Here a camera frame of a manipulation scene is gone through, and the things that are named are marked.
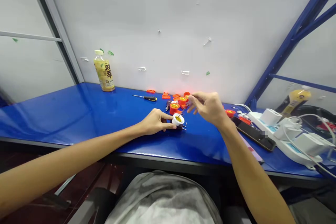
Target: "bottle cap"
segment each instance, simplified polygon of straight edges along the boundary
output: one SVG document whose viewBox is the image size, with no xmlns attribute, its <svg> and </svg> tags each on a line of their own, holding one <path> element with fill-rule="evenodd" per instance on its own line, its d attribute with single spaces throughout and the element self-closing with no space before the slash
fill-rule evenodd
<svg viewBox="0 0 336 224">
<path fill-rule="evenodd" d="M 96 55 L 104 55 L 104 52 L 101 50 L 95 50 L 94 52 Z"/>
</svg>

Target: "blue metal shelf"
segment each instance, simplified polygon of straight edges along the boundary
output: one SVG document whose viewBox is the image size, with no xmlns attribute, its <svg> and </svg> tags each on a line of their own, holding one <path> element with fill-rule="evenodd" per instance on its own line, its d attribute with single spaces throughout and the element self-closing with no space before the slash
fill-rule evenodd
<svg viewBox="0 0 336 224">
<path fill-rule="evenodd" d="M 310 0 L 308 2 L 307 6 L 299 16 L 298 20 L 292 27 L 291 31 L 285 38 L 284 42 L 276 52 L 270 64 L 267 66 L 266 70 L 264 71 L 256 86 L 253 88 L 252 92 L 247 98 L 245 104 L 249 105 L 252 110 L 256 109 L 258 99 L 261 97 L 262 93 L 266 90 L 273 78 L 291 81 L 313 88 L 336 93 L 336 89 L 333 87 L 327 87 L 315 83 L 306 82 L 303 80 L 297 80 L 276 75 L 286 59 L 292 53 L 296 45 L 300 42 L 300 40 L 306 37 L 309 33 L 314 31 L 317 27 L 319 27 L 321 24 L 323 24 L 325 21 L 327 21 L 329 18 L 336 14 L 336 4 L 334 4 L 321 16 L 316 18 L 327 2 L 328 0 Z"/>
</svg>

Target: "white cable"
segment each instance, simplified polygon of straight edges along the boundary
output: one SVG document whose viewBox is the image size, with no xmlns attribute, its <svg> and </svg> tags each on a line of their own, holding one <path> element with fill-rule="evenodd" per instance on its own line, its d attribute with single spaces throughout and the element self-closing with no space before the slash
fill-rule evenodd
<svg viewBox="0 0 336 224">
<path fill-rule="evenodd" d="M 299 120 L 299 124 L 302 125 L 302 119 L 300 117 L 288 117 L 288 119 L 296 118 Z"/>
<path fill-rule="evenodd" d="M 301 116 L 299 116 L 299 117 L 307 116 L 307 115 L 313 115 L 313 116 L 316 116 L 316 117 L 318 117 L 318 118 L 321 118 L 321 117 L 319 117 L 318 115 L 315 115 L 315 114 L 305 114 L 305 115 L 301 115 Z M 313 161 L 313 162 L 314 162 L 318 167 L 320 167 L 323 171 L 325 171 L 326 173 L 328 173 L 329 175 L 331 175 L 332 177 L 334 177 L 334 178 L 336 179 L 336 176 L 335 176 L 334 174 L 332 174 L 331 172 L 329 172 L 329 171 L 328 171 L 327 169 L 325 169 L 322 165 L 320 165 L 320 164 L 317 163 L 314 159 L 312 159 L 307 153 L 305 153 L 304 151 L 300 150 L 300 148 L 297 147 L 297 146 L 295 145 L 295 143 L 294 143 L 294 142 L 289 138 L 289 136 L 287 135 L 284 125 L 282 125 L 282 129 L 283 129 L 283 132 L 284 132 L 285 136 L 287 137 L 287 139 L 290 141 L 290 143 L 291 143 L 295 148 L 297 148 L 299 151 L 301 151 L 302 154 L 304 154 L 307 158 L 309 158 L 311 161 Z"/>
<path fill-rule="evenodd" d="M 235 105 L 242 106 L 242 107 L 246 108 L 249 112 L 252 112 L 252 110 L 248 106 L 246 106 L 245 104 L 235 104 Z"/>
<path fill-rule="evenodd" d="M 321 117 L 319 117 L 318 115 L 315 115 L 315 114 L 304 114 L 304 115 L 300 115 L 299 117 L 310 116 L 310 115 L 317 117 L 327 127 L 327 129 L 329 130 L 329 132 L 331 134 L 332 142 L 333 142 L 334 145 L 336 145 L 336 137 L 335 137 L 334 132 L 331 130 L 329 125 Z M 333 151 L 334 151 L 334 149 L 330 149 L 330 151 L 328 152 L 328 155 L 327 155 L 327 159 L 329 159 L 329 160 L 331 159 L 331 154 L 332 154 Z"/>
</svg>

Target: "power strip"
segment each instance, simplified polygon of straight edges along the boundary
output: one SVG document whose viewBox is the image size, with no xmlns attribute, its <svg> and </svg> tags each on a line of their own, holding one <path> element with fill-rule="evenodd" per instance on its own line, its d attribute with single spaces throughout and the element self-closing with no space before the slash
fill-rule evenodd
<svg viewBox="0 0 336 224">
<path fill-rule="evenodd" d="M 261 130 L 267 133 L 267 136 L 274 140 L 278 148 L 291 160 L 301 165 L 306 166 L 310 170 L 315 170 L 315 163 L 307 158 L 301 151 L 295 148 L 289 141 L 283 141 L 274 136 L 274 132 L 277 131 L 277 126 L 268 126 L 260 117 L 261 113 L 250 112 L 248 118 Z M 311 157 L 315 162 L 322 162 L 323 159 L 320 156 Z"/>
</svg>

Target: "black phone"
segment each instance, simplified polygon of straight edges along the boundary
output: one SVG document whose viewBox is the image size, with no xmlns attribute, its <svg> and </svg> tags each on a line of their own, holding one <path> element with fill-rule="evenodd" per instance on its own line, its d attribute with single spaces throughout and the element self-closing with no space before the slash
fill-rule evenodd
<svg viewBox="0 0 336 224">
<path fill-rule="evenodd" d="M 243 122 L 237 117 L 232 117 L 231 120 L 235 123 L 237 129 L 240 132 L 250 137 L 254 142 L 259 144 L 264 149 L 270 152 L 273 151 L 275 147 L 275 142 L 272 139 L 265 136 L 265 134 L 262 131 L 248 125 L 247 123 Z"/>
</svg>

